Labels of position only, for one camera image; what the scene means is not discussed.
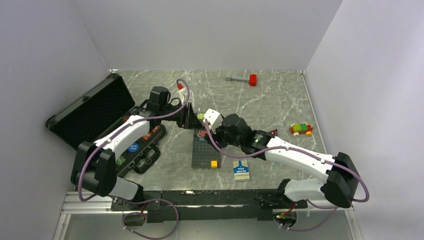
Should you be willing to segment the blue texas holdem card box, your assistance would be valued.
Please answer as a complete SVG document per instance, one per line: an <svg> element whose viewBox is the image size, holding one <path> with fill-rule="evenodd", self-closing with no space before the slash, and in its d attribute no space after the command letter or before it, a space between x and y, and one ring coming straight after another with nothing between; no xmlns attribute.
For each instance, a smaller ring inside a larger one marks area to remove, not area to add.
<svg viewBox="0 0 424 240"><path fill-rule="evenodd" d="M250 180L250 170L248 166L248 161L243 160L234 160L233 161L233 175L235 181Z"/></svg>

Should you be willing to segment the blue small blind button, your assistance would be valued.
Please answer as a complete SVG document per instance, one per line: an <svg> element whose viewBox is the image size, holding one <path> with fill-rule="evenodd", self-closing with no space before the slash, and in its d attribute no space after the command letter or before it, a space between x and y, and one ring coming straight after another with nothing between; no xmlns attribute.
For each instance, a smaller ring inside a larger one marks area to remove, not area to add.
<svg viewBox="0 0 424 240"><path fill-rule="evenodd" d="M140 145L137 143L137 142L134 142L133 144L131 144L129 147L128 147L128 151L130 152L130 153L136 153L138 150L139 150L139 148L140 148Z"/></svg>

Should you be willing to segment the red playing card deck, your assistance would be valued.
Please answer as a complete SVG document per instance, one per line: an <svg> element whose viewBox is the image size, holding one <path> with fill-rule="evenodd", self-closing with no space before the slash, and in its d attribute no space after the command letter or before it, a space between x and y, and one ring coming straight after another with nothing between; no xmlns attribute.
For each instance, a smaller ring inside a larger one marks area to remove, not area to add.
<svg viewBox="0 0 424 240"><path fill-rule="evenodd" d="M208 133L207 133L207 131L206 130L200 130L198 133L197 133L197 137L201 140L201 141L204 141L205 140L205 136L207 136L208 135Z"/></svg>

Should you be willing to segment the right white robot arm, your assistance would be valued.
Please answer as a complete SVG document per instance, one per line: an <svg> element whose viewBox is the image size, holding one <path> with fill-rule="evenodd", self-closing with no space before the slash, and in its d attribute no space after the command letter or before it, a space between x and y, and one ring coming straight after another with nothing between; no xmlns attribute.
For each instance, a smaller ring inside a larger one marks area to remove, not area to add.
<svg viewBox="0 0 424 240"><path fill-rule="evenodd" d="M333 206L347 209L354 202L369 200L367 189L363 199L355 198L358 186L366 186L346 153L318 153L291 144L267 131L253 130L235 113L223 116L209 108L202 123L206 130L205 140L225 156L274 161L311 176L310 179L282 181L282 190L275 195L276 203L282 208L303 200L326 200Z"/></svg>

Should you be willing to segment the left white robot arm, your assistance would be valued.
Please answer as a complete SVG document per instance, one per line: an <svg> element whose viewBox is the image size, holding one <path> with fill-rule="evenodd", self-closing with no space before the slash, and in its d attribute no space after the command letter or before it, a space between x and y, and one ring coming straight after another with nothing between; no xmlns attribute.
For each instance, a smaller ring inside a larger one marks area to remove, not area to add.
<svg viewBox="0 0 424 240"><path fill-rule="evenodd" d="M123 199L131 210L143 205L143 186L118 175L117 159L130 145L152 133L162 121L174 122L189 130L202 127L189 101L191 90L187 88L175 105L171 103L170 95L167 88L155 86L149 98L130 111L119 127L94 142L84 141L78 146L71 181L77 187L80 201L88 201L83 197L83 190L87 190L92 197Z"/></svg>

